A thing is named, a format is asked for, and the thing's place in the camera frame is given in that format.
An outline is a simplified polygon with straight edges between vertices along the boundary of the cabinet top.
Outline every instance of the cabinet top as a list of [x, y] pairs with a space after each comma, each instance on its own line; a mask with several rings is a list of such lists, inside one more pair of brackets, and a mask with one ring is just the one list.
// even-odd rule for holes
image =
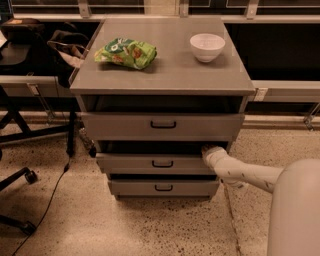
[[[190, 38], [213, 33], [225, 39], [222, 53], [210, 63], [192, 54]], [[94, 61], [94, 53], [115, 38], [144, 41], [157, 47], [144, 70]], [[221, 21], [216, 17], [137, 16], [107, 18], [71, 91], [74, 94], [250, 95], [254, 87]]]

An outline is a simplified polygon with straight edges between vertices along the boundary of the speckled floor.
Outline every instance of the speckled floor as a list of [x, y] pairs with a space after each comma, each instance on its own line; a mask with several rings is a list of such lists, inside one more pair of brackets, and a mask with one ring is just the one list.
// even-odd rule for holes
[[[0, 131], [10, 133], [7, 126]], [[38, 224], [68, 162], [65, 135], [1, 145], [0, 180], [28, 166], [39, 180], [22, 178], [0, 193], [0, 213]], [[320, 132], [305, 128], [244, 126], [230, 154], [248, 163], [285, 166], [320, 158]], [[83, 143], [76, 138], [70, 169], [57, 187], [38, 230], [16, 255], [215, 255], [264, 256], [272, 196], [252, 186], [220, 186], [201, 199], [115, 200]], [[0, 225], [0, 255], [12, 255], [25, 240]]]

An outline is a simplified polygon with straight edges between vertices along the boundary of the drawer cabinet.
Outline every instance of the drawer cabinet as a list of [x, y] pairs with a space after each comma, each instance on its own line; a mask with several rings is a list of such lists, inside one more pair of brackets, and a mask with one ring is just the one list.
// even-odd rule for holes
[[[156, 45], [149, 67], [94, 62], [95, 51], [118, 31]], [[188, 43], [204, 32], [226, 41], [221, 55], [206, 64], [194, 58]], [[219, 180], [203, 163], [201, 148], [230, 149], [254, 94], [224, 24], [215, 17], [107, 18], [71, 91], [117, 198], [214, 196]]]

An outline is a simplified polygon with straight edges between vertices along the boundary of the white robot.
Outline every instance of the white robot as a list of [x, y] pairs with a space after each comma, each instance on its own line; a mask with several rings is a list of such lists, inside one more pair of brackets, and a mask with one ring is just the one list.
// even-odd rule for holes
[[274, 168], [243, 163], [221, 147], [205, 146], [202, 153], [225, 184], [246, 182], [273, 194], [268, 256], [320, 255], [320, 160]]

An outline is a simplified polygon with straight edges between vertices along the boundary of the black office chair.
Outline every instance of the black office chair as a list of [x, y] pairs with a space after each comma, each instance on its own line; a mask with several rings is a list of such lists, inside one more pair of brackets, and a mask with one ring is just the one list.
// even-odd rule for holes
[[[2, 157], [2, 151], [0, 149], [0, 160]], [[17, 171], [16, 173], [12, 174], [10, 177], [6, 178], [5, 180], [0, 182], [0, 191], [8, 187], [11, 183], [19, 179], [22, 175], [25, 176], [27, 182], [29, 184], [32, 184], [36, 182], [37, 180], [37, 175], [35, 174], [34, 171], [31, 171], [29, 168], [24, 167], [21, 170]], [[36, 231], [36, 226], [33, 225], [31, 222], [26, 221], [26, 222], [21, 222], [16, 219], [12, 219], [3, 215], [0, 215], [0, 223], [9, 225], [12, 227], [17, 227], [20, 228], [20, 230], [25, 233], [26, 235], [31, 235]]]

